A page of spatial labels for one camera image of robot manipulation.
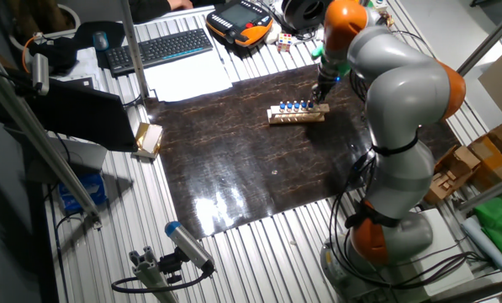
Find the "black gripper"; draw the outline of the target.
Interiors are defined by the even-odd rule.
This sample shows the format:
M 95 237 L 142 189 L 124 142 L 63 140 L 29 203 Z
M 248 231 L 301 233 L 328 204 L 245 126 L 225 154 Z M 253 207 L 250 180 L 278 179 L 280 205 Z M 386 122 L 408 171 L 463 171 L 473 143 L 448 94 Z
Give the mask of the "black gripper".
M 320 74 L 318 76 L 317 87 L 311 93 L 311 101 L 320 104 L 325 100 L 326 94 L 338 83 L 337 75 Z

